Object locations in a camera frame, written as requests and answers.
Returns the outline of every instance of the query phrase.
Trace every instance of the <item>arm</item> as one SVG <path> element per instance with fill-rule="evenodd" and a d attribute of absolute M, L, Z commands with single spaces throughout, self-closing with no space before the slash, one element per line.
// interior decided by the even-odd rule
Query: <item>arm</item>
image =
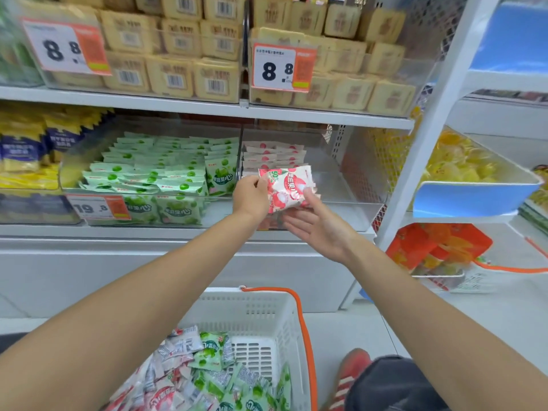
<path fill-rule="evenodd" d="M 233 213 L 187 245 L 87 296 L 0 355 L 3 409 L 97 411 L 264 219 L 266 182 L 257 181 L 240 180 Z"/>
<path fill-rule="evenodd" d="M 314 213 L 289 212 L 284 216 L 286 228 L 352 272 L 451 410 L 546 407 L 546 375 L 403 273 L 309 190 L 305 197 Z"/>

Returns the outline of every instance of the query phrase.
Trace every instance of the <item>red shoe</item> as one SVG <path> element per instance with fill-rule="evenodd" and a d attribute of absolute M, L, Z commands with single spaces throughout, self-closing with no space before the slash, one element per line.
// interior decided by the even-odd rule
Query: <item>red shoe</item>
<path fill-rule="evenodd" d="M 335 388 L 320 411 L 344 411 L 346 394 L 360 374 L 373 361 L 363 349 L 356 348 L 346 354 L 339 367 Z"/>

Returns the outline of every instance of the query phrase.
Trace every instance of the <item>orange basket handle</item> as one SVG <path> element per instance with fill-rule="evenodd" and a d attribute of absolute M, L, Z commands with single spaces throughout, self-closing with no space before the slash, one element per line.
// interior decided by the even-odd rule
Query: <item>orange basket handle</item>
<path fill-rule="evenodd" d="M 536 249 L 539 253 L 544 255 L 544 257 L 548 260 L 548 253 L 544 251 L 542 248 L 540 248 L 535 241 L 533 241 L 531 238 L 524 237 L 524 239 L 530 243 L 530 245 Z M 543 272 L 548 272 L 548 267 L 546 268 L 514 268 L 514 267 L 503 267 L 500 265 L 490 265 L 486 264 L 484 262 L 474 260 L 474 264 L 484 268 L 484 269 L 491 269 L 491 270 L 498 270 L 498 271 L 508 271 L 508 272 L 516 272 L 518 274 L 539 274 Z"/>
<path fill-rule="evenodd" d="M 306 364 L 309 371 L 310 381 L 310 408 L 312 411 L 318 411 L 318 386 L 316 381 L 316 366 L 314 365 L 314 353 L 312 351 L 312 343 L 310 342 L 310 335 L 306 327 L 305 318 L 303 316 L 303 307 L 301 305 L 301 299 L 299 295 L 290 288 L 282 287 L 255 287 L 247 288 L 245 286 L 240 287 L 242 291 L 280 291 L 283 293 L 290 293 L 295 302 L 297 303 L 297 314 L 299 316 L 299 323 L 301 325 L 301 331 L 303 332 L 303 342 L 305 344 L 306 352 Z"/>

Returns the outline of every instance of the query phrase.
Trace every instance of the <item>price tag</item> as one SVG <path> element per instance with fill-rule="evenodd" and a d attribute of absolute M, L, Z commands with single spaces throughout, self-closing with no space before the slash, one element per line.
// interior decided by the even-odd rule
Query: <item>price tag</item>
<path fill-rule="evenodd" d="M 66 197 L 82 219 L 132 219 L 120 195 L 67 194 Z"/>
<path fill-rule="evenodd" d="M 99 28 L 22 19 L 42 69 L 112 75 Z"/>
<path fill-rule="evenodd" d="M 308 92 L 316 49 L 253 45 L 253 88 Z"/>

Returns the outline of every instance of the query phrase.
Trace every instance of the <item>hand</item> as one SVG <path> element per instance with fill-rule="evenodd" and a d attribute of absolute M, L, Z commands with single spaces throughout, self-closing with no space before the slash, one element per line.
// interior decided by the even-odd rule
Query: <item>hand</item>
<path fill-rule="evenodd" d="M 268 183 L 258 176 L 246 176 L 238 183 L 232 194 L 232 213 L 251 215 L 259 224 L 269 212 Z"/>
<path fill-rule="evenodd" d="M 313 211 L 288 209 L 283 216 L 284 227 L 326 258 L 344 263 L 360 235 L 325 206 L 310 188 L 303 194 Z"/>

